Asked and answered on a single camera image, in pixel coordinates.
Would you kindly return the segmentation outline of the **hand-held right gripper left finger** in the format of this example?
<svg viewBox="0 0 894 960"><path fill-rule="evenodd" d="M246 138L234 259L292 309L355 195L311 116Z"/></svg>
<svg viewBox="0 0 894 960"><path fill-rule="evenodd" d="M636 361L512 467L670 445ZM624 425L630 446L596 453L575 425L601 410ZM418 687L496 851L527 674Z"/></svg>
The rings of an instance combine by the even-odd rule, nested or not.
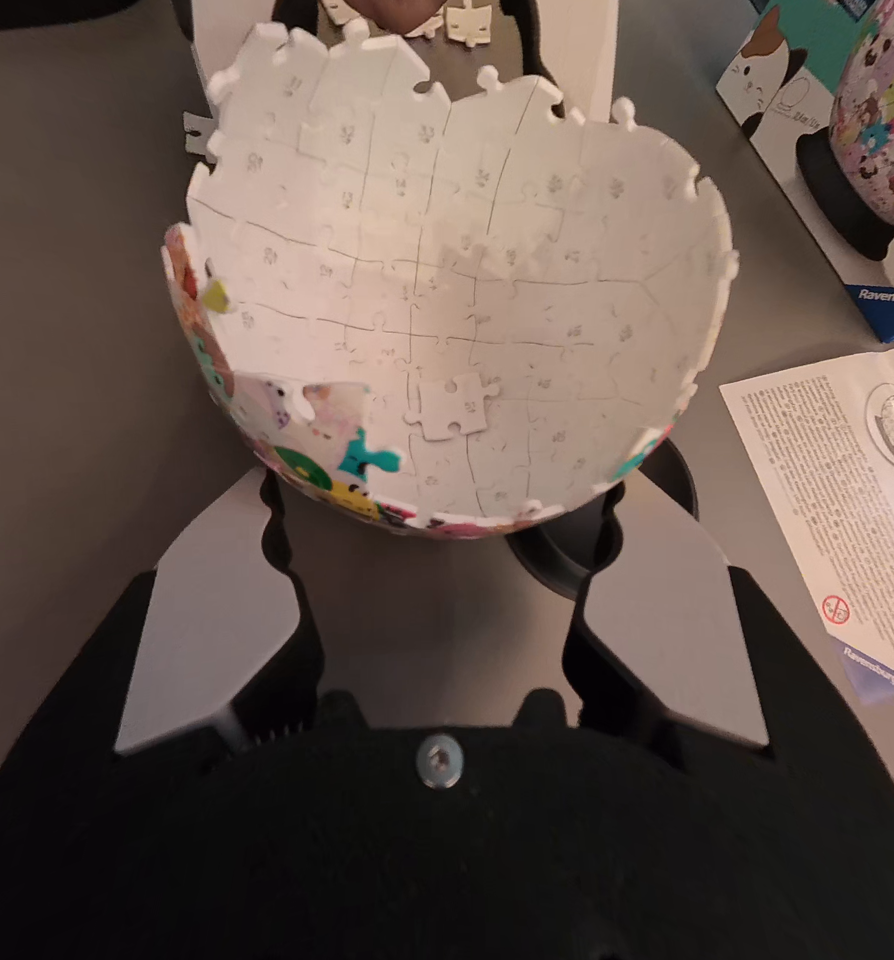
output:
<svg viewBox="0 0 894 960"><path fill-rule="evenodd" d="M323 645L269 469L204 510L155 569L116 740L134 754L211 729L235 751L312 725Z"/></svg>

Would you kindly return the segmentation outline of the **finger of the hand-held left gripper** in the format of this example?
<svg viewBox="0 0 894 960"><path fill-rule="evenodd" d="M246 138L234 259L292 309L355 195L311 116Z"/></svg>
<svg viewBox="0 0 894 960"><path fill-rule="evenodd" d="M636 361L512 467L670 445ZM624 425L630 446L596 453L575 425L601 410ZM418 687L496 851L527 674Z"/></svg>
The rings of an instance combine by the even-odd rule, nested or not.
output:
<svg viewBox="0 0 894 960"><path fill-rule="evenodd" d="M190 46L208 105L214 105L214 75L231 67L246 71L243 59L250 66L278 57L292 29L316 38L318 20L317 1L190 2Z"/></svg>
<svg viewBox="0 0 894 960"><path fill-rule="evenodd" d="M611 119L618 41L616 1L502 1L522 48L522 74L541 76L564 95L567 110Z"/></svg>

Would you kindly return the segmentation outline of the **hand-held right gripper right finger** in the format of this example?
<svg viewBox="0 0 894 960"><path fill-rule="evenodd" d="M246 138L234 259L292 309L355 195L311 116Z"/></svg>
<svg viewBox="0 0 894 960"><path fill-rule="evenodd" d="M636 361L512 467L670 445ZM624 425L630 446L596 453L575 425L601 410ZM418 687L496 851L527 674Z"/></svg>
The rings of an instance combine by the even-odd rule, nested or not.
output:
<svg viewBox="0 0 894 960"><path fill-rule="evenodd" d="M727 558L651 481L616 493L610 549L577 594L563 651L581 724L642 743L682 725L767 747Z"/></svg>

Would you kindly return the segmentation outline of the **white puzzle pieces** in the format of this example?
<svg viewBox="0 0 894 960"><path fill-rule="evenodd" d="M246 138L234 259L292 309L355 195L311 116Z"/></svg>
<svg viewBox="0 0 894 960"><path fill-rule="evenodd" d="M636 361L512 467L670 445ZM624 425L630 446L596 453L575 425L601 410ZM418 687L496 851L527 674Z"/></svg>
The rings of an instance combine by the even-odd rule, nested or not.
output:
<svg viewBox="0 0 894 960"><path fill-rule="evenodd" d="M189 44L190 2L173 1L171 3L177 23ZM325 14L329 24L335 28L342 28L347 23L361 18L361 15L353 10L347 2L317 2L319 2L319 18L320 14ZM438 33L442 33L445 40L457 42L473 49L478 45L490 42L491 21L492 7L489 4L476 6L469 1L459 2L455 6L443 4L436 16L430 18L420 28L408 33L405 37L411 40L422 37L431 42L436 39Z"/></svg>

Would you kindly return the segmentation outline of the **partly built puzzle ball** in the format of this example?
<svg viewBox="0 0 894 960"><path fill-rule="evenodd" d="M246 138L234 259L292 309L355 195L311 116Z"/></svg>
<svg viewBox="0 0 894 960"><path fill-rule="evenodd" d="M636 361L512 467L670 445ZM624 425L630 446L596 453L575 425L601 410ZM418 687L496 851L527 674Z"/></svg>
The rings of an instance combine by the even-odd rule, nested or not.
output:
<svg viewBox="0 0 894 960"><path fill-rule="evenodd" d="M555 113L547 79L452 101L357 18L329 47L211 85L213 165L165 279L215 403L310 498L403 536L474 541L584 506L695 393L738 271L717 187L635 120ZM422 380L498 383L488 429L427 441Z"/></svg>

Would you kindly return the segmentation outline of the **white puzzle piece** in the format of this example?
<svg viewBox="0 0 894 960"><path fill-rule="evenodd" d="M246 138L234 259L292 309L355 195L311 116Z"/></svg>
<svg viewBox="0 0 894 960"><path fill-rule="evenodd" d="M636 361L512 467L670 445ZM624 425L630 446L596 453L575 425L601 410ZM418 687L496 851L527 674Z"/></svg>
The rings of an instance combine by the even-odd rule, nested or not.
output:
<svg viewBox="0 0 894 960"><path fill-rule="evenodd" d="M448 380L422 380L417 389L417 409L408 410L403 420L410 426L420 426L428 442L478 434L488 429L486 402L500 392L498 383L483 383L475 371Z"/></svg>

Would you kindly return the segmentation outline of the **black ball stand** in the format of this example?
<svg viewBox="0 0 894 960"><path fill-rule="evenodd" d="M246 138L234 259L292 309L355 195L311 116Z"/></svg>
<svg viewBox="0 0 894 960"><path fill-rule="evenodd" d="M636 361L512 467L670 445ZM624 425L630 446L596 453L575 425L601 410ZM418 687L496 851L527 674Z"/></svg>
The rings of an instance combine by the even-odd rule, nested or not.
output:
<svg viewBox="0 0 894 960"><path fill-rule="evenodd" d="M694 520L699 520L693 475L670 439L664 439L638 471ZM509 534L508 545L540 584L574 601L587 577L612 562L620 552L622 532L616 508L624 494L625 483L621 482L576 510Z"/></svg>

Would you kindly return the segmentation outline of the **printed puzzle box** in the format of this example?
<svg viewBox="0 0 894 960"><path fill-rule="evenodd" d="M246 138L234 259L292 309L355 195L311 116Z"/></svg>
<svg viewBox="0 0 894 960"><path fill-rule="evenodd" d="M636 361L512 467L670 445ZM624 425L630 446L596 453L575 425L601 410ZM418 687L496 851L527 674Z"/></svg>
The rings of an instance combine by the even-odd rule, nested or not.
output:
<svg viewBox="0 0 894 960"><path fill-rule="evenodd" d="M852 301L894 342L894 1L769 2L716 86Z"/></svg>

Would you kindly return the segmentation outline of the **person's left hand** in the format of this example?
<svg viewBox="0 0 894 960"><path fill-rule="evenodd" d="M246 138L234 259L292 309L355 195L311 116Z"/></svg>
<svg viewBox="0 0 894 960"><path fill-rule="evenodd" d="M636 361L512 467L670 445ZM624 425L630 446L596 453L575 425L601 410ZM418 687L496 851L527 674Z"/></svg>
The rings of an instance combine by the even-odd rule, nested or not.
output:
<svg viewBox="0 0 894 960"><path fill-rule="evenodd" d="M347 1L359 15L373 21L382 30L406 36L435 17L441 1Z"/></svg>

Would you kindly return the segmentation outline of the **folded instruction leaflet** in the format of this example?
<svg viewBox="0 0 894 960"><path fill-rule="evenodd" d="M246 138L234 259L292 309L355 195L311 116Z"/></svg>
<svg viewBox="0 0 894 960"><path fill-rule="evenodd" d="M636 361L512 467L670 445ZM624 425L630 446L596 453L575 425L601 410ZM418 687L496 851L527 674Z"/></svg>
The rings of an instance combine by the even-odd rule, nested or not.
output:
<svg viewBox="0 0 894 960"><path fill-rule="evenodd" d="M894 697L894 348L720 391L859 699Z"/></svg>

